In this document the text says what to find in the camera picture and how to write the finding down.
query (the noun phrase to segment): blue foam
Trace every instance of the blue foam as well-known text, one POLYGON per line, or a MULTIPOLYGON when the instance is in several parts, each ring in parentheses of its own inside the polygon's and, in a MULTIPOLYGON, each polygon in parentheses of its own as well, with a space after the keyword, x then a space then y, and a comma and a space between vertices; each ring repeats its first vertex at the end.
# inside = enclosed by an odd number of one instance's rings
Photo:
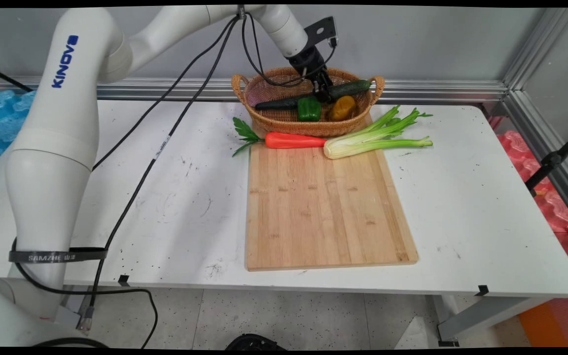
POLYGON ((36 91, 23 95, 12 90, 0 91, 0 156, 21 130, 35 94, 36 91))

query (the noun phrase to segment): gray wall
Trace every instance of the gray wall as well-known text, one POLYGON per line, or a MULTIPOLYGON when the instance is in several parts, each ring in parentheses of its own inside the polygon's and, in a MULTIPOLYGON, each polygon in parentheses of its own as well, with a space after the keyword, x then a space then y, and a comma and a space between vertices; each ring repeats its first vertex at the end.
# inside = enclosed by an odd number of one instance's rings
MULTIPOLYGON (((339 34, 330 67, 361 77, 387 79, 501 79, 542 9, 437 6, 290 5, 302 25, 333 15, 339 34)), ((146 26, 160 7, 113 7, 109 11, 127 36, 146 26)), ((65 9, 0 9, 0 70, 11 76, 42 74, 52 32, 65 9)), ((223 29, 223 20, 191 34, 134 78, 171 78, 205 49, 223 29)), ((214 76, 255 75, 246 60, 238 24, 214 76)), ((257 25, 265 69, 287 67, 257 25)), ((250 50, 254 53, 250 37, 250 50)), ((324 57, 329 47, 322 43, 324 57)), ((188 78, 203 78, 214 54, 197 63, 188 78)))
POLYGON ((568 140, 568 26, 523 90, 564 141, 568 140))

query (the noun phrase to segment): speckled floor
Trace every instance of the speckled floor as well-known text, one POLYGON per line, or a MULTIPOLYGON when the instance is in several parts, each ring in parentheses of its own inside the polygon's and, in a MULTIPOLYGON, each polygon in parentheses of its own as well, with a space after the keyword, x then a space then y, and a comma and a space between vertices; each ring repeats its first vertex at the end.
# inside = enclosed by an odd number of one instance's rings
MULTIPOLYGON (((159 312, 151 349, 225 349, 243 333, 288 350, 393 349, 413 317, 437 348, 435 309, 428 296, 151 288, 159 312)), ((460 310, 476 301, 458 297, 460 310)), ((153 322, 148 298, 99 296, 90 337, 112 348, 139 348, 153 322)), ((460 338, 462 348, 530 346, 518 319, 460 338)))

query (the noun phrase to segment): white sticker on cable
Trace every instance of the white sticker on cable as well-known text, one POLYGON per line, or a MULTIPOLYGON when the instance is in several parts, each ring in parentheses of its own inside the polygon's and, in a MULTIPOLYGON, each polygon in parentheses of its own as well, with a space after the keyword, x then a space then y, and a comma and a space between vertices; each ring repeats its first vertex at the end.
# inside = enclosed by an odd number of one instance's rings
POLYGON ((159 150, 157 151, 157 154, 155 154, 155 160, 157 160, 157 158, 159 157, 159 155, 162 153, 162 151, 165 148, 165 145, 168 143, 168 141, 170 140, 170 136, 167 136, 166 139, 164 140, 164 143, 162 143, 162 146, 159 147, 159 150))

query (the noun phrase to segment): plastic vegetable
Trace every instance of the plastic vegetable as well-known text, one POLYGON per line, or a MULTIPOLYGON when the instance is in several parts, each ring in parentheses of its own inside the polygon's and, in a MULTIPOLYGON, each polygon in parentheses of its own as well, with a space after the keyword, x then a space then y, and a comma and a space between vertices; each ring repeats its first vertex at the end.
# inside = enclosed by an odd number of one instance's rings
POLYGON ((352 96, 341 97, 334 103, 332 110, 327 114, 330 121, 343 121, 349 119, 350 115, 356 108, 356 101, 352 96))
MULTIPOLYGON (((360 92, 365 92, 369 90, 372 85, 371 81, 367 80, 357 80, 350 81, 349 83, 341 85, 333 85, 327 88, 330 93, 330 97, 336 100, 345 95, 355 95, 360 92)), ((286 99, 279 99, 274 101, 266 101, 265 103, 259 103, 255 105, 256 110, 294 110, 297 108, 297 101, 302 97, 310 97, 313 94, 300 95, 295 97, 287 97, 286 99)))
POLYGON ((428 136, 421 140, 390 140, 388 137, 396 137, 403 133, 404 128, 415 123, 418 117, 431 117, 430 114, 420 114, 415 108, 403 119, 394 117, 398 113, 400 105, 392 108, 378 121, 370 124, 363 130, 329 139, 324 145, 324 154, 330 159, 339 159, 365 153, 366 151, 395 148, 399 146, 430 146, 433 142, 428 136))
POLYGON ((239 151, 257 142, 264 142, 266 146, 274 149, 310 148, 313 146, 322 147, 325 144, 325 139, 279 132, 269 132, 264 139, 261 139, 253 130, 251 130, 251 127, 249 127, 245 121, 238 119, 237 117, 234 117, 234 126, 238 134, 244 137, 242 140, 248 143, 238 148, 232 157, 234 157, 239 151))
POLYGON ((318 122, 321 118, 321 103, 314 96, 297 101, 297 121, 318 122))

